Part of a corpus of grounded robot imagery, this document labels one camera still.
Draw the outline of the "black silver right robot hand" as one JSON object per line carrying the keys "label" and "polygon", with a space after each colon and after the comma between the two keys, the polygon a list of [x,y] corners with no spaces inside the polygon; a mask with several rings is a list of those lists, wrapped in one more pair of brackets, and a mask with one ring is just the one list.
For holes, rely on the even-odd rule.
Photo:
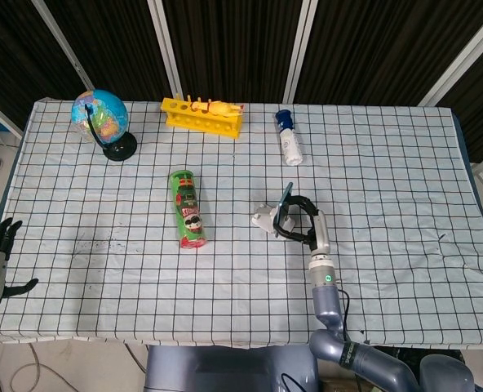
{"label": "black silver right robot hand", "polygon": [[[312,226],[306,234],[293,232],[291,229],[285,229],[281,225],[281,218],[288,214],[289,206],[298,206],[302,211],[307,213]],[[308,245],[311,256],[328,256],[330,253],[325,215],[304,196],[286,194],[282,198],[277,205],[277,214],[273,218],[273,228],[283,238]]]}

